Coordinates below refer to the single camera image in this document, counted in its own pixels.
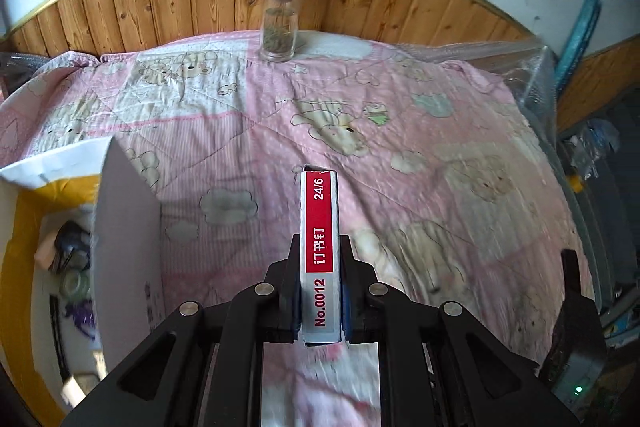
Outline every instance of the white box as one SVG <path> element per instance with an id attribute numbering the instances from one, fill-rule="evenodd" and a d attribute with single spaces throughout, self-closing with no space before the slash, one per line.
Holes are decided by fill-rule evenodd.
<path id="1" fill-rule="evenodd" d="M 336 173 L 305 166 L 300 187 L 302 340 L 337 343 L 342 328 Z"/>
<path id="2" fill-rule="evenodd" d="M 113 138 L 84 140 L 0 169 L 0 360 L 43 425 L 68 410 L 49 295 L 59 276 L 33 255 L 47 233 L 73 219 L 91 233 L 89 279 L 97 338 L 64 318 L 60 333 L 71 373 L 100 375 L 162 320 L 160 203 Z"/>

